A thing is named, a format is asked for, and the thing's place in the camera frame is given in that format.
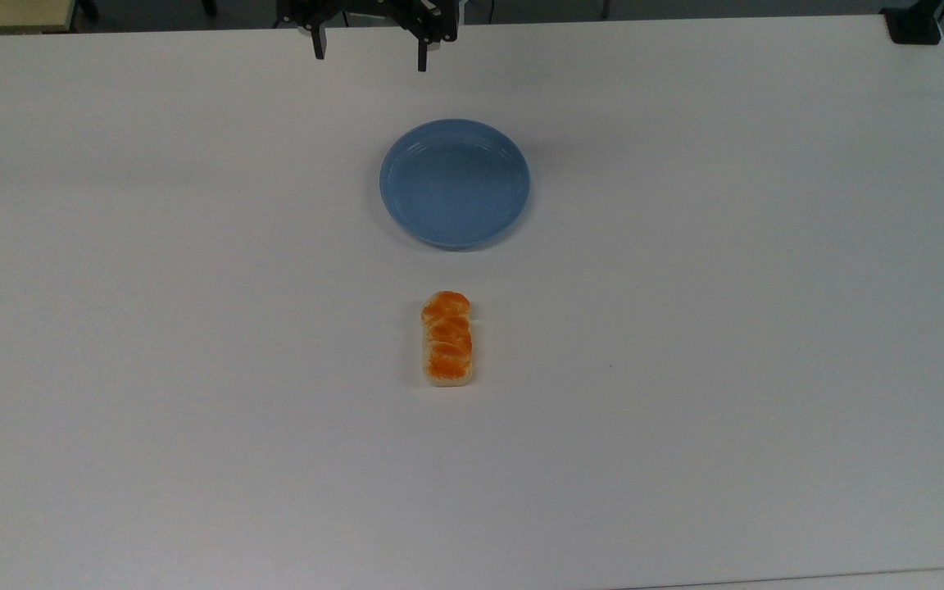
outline plate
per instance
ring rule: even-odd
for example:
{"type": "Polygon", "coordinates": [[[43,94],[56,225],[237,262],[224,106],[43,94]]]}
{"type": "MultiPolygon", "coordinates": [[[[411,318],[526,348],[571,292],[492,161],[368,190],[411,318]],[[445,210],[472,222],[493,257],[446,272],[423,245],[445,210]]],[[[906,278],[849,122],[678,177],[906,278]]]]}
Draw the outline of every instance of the plate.
{"type": "Polygon", "coordinates": [[[449,249],[499,238],[527,206],[524,154],[501,131],[475,120],[434,120],[388,150],[381,197],[415,238],[449,249]]]}

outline black stand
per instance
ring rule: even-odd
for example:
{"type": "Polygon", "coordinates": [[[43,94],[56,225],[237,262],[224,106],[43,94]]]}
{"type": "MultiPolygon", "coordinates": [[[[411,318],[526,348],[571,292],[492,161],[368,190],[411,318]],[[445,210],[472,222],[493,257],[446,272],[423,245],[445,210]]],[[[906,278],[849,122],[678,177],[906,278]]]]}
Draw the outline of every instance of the black stand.
{"type": "Polygon", "coordinates": [[[899,45],[937,45],[942,33],[937,29],[934,12],[941,4],[942,0],[918,0],[908,8],[881,10],[891,41],[899,45]]]}

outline gray floor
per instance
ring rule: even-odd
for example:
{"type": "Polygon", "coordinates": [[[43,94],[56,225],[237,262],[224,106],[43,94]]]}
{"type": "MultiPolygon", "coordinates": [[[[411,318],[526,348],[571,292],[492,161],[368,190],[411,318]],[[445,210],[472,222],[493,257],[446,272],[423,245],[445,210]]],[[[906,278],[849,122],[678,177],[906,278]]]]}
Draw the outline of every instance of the gray floor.
{"type": "MultiPolygon", "coordinates": [[[[603,0],[495,0],[496,23],[571,22],[599,19],[603,0]]],[[[199,0],[95,0],[101,18],[79,15],[83,33],[131,30],[267,29],[275,22],[274,0],[217,0],[207,16],[199,0]]],[[[911,0],[613,0],[612,20],[726,18],[726,16],[868,15],[911,0]]],[[[465,18],[487,22],[490,0],[470,0],[465,18]]],[[[336,18],[334,26],[343,26],[336,18]]]]}

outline white table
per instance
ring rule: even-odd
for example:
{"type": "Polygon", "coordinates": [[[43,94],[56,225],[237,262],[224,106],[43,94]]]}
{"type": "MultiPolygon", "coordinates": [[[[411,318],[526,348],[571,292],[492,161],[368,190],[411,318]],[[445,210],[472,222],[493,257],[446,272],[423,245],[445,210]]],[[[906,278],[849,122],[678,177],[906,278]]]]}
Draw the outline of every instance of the white table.
{"type": "Polygon", "coordinates": [[[0,589],[944,567],[944,44],[879,16],[0,38],[0,589]],[[505,131],[509,238],[379,162],[505,131]],[[475,305],[428,388],[420,303],[475,305]]]}

